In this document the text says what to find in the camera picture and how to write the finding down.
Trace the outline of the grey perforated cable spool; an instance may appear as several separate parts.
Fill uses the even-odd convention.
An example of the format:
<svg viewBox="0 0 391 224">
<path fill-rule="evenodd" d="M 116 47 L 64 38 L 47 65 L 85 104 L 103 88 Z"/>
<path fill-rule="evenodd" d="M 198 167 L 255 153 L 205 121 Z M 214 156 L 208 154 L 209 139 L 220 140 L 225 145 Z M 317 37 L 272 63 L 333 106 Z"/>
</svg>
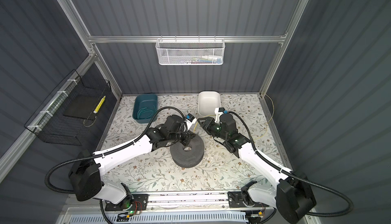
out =
<svg viewBox="0 0 391 224">
<path fill-rule="evenodd" d="M 185 147 L 181 143 L 170 146 L 170 153 L 174 163 L 181 168 L 193 168 L 203 159 L 205 145 L 199 135 L 195 135 Z"/>
</svg>

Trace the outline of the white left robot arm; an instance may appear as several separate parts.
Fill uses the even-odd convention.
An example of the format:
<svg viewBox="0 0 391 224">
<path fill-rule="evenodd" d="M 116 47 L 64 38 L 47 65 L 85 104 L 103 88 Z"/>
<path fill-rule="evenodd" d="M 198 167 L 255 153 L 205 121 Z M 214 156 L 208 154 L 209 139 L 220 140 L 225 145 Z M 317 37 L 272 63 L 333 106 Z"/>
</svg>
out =
<svg viewBox="0 0 391 224">
<path fill-rule="evenodd" d="M 68 177 L 77 200 L 98 199 L 128 208 L 133 202 L 128 187 L 124 183 L 104 181 L 101 177 L 140 155 L 177 143 L 187 145 L 195 137 L 189 131 L 195 123 L 196 119 L 191 114 L 185 118 L 171 115 L 164 124 L 147 128 L 139 140 L 130 140 L 108 150 L 94 152 L 92 156 L 97 158 L 74 163 Z"/>
</svg>

